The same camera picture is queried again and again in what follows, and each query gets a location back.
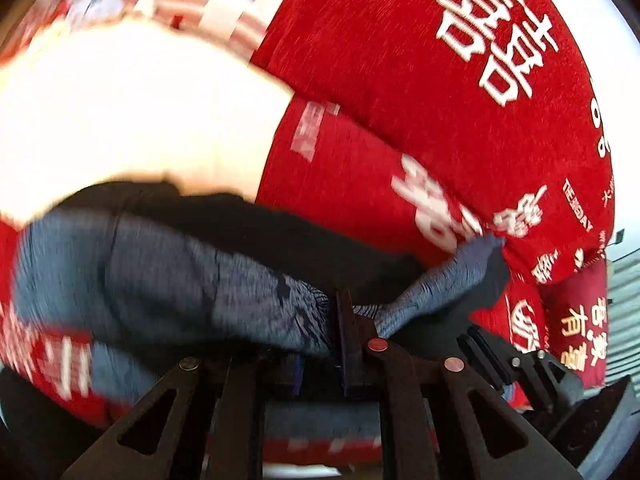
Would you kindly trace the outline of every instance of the copper rivet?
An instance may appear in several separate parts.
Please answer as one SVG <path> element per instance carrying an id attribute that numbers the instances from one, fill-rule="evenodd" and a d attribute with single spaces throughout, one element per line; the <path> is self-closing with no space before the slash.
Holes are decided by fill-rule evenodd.
<path id="1" fill-rule="evenodd" d="M 465 364 L 462 359 L 449 357 L 444 361 L 444 367 L 449 370 L 449 372 L 461 372 L 465 369 Z"/>
<path id="2" fill-rule="evenodd" d="M 369 340 L 367 346 L 372 352 L 384 352 L 387 348 L 389 348 L 389 343 L 386 341 L 386 339 L 375 337 Z"/>
<path id="3" fill-rule="evenodd" d="M 200 361 L 195 357 L 185 357 L 180 361 L 180 368 L 185 372 L 192 372 L 200 366 Z"/>

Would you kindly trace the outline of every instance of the gray fabric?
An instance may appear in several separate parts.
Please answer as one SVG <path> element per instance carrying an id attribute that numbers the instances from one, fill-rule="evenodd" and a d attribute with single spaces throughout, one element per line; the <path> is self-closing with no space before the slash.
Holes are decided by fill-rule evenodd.
<path id="1" fill-rule="evenodd" d="M 389 338 L 418 316 L 433 314 L 482 281 L 492 251 L 504 244 L 493 234 L 463 244 L 455 256 L 429 270 L 393 303 L 354 307 L 374 320 L 378 335 Z"/>
<path id="2" fill-rule="evenodd" d="M 125 4 L 126 0 L 75 0 L 65 21 L 72 30 L 78 30 L 95 22 L 117 18 Z"/>
<path id="3" fill-rule="evenodd" d="M 327 357 L 328 298 L 241 254 L 137 218 L 52 212 L 24 233 L 17 315 L 97 340 L 184 344 L 230 336 Z"/>
<path id="4" fill-rule="evenodd" d="M 389 336 L 479 283 L 499 244 L 492 236 L 477 238 L 393 304 L 356 311 L 373 317 L 379 333 Z M 334 346 L 331 305 L 319 291 L 240 254 L 126 215 L 57 211 L 34 222 L 18 250 L 13 298 L 24 322 L 87 330 L 98 341 L 152 346 L 240 336 L 320 357 Z M 96 393 L 135 403 L 158 379 L 129 354 L 93 344 Z M 268 433 L 371 436 L 379 426 L 377 409 L 362 410 L 354 424 L 352 416 L 330 416 L 334 410 L 312 404 L 274 405 Z"/>
<path id="5" fill-rule="evenodd" d="M 91 347 L 91 390 L 120 404 L 135 404 L 160 377 L 126 352 L 102 343 Z"/>

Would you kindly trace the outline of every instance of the black fabric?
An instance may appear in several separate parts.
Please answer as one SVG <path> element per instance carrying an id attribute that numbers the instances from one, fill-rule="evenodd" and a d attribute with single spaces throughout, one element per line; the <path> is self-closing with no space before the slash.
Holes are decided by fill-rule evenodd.
<path id="1" fill-rule="evenodd" d="M 102 434 L 77 420 L 14 371 L 0 371 L 0 407 L 21 456 L 41 480 L 58 480 Z M 0 470 L 0 478 L 13 480 Z"/>
<path id="2" fill-rule="evenodd" d="M 509 267 L 502 257 L 502 250 L 495 249 L 478 285 L 450 308 L 413 320 L 391 340 L 423 359 L 464 357 L 456 338 L 471 327 L 469 314 L 478 308 L 494 306 L 509 280 Z"/>
<path id="3" fill-rule="evenodd" d="M 424 269 L 408 254 L 385 253 L 283 211 L 218 193 L 181 196 L 167 182 L 109 182 L 58 205 L 128 212 L 171 227 L 225 253 L 241 253 L 332 296 L 351 291 L 354 304 L 389 303 Z"/>
<path id="4" fill-rule="evenodd" d="M 20 452 L 18 442 L 0 420 L 0 471 L 2 478 L 11 480 L 35 480 L 36 474 L 28 460 Z"/>
<path id="5" fill-rule="evenodd" d="M 241 253 L 263 265 L 309 283 L 327 295 L 348 288 L 354 304 L 388 303 L 409 287 L 424 269 L 414 257 L 374 250 L 286 212 L 247 203 L 220 193 L 181 196 L 168 182 L 108 182 L 80 190 L 59 208 L 127 212 L 176 229 L 227 253 Z M 460 356 L 456 338 L 471 325 L 468 315 L 493 306 L 510 279 L 502 252 L 493 251 L 482 281 L 437 314 L 413 320 L 391 339 L 423 358 Z M 232 351 L 224 348 L 122 348 L 151 371 L 163 374 L 170 356 Z"/>

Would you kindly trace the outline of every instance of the red fabric with white text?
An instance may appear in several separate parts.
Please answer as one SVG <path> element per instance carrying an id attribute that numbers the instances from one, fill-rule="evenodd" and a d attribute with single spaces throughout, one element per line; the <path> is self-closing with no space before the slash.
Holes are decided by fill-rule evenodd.
<path id="1" fill-rule="evenodd" d="M 562 283 L 541 287 L 551 353 L 582 379 L 602 386 L 607 368 L 607 266 L 596 256 Z"/>
<path id="2" fill-rule="evenodd" d="M 19 233 L 0 221 L 0 362 L 92 426 L 106 428 L 123 408 L 91 392 L 91 337 L 28 326 L 14 313 L 11 278 Z"/>
<path id="3" fill-rule="evenodd" d="M 486 231 L 415 160 L 332 109 L 294 97 L 274 136 L 257 203 L 384 250 L 411 251 L 426 266 Z M 486 307 L 474 322 L 520 351 L 548 348 L 538 288 L 516 272 L 500 301 Z"/>
<path id="4" fill-rule="evenodd" d="M 501 12 L 484 35 L 460 16 L 468 9 L 451 10 L 460 1 L 284 0 L 252 62 L 339 103 L 413 156 L 509 235 L 510 266 L 526 279 L 561 281 L 575 252 L 599 248 L 613 225 L 610 155 L 587 67 L 550 0 L 481 0 Z M 476 4 L 470 12 L 486 16 Z M 534 18 L 551 25 L 546 36 Z M 520 79 L 497 61 L 512 34 L 532 58 Z M 492 72 L 494 61 L 503 64 Z M 507 88 L 517 94 L 498 102 Z"/>

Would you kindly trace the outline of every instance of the triangular cutout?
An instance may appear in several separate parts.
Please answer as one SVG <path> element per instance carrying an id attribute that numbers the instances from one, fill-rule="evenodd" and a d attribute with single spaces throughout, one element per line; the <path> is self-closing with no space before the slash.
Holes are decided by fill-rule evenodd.
<path id="1" fill-rule="evenodd" d="M 176 395 L 175 389 L 165 391 L 158 401 L 118 439 L 118 444 L 130 447 L 143 455 L 153 455 L 158 450 Z"/>
<path id="2" fill-rule="evenodd" d="M 562 381 L 562 378 L 564 378 L 564 376 L 566 375 L 566 372 L 552 361 L 549 361 L 549 369 L 551 370 L 551 373 L 556 378 L 556 381 L 558 383 L 560 383 L 560 381 Z"/>
<path id="3" fill-rule="evenodd" d="M 477 390 L 469 392 L 469 401 L 476 414 L 487 451 L 493 458 L 501 458 L 526 446 L 525 437 Z"/>

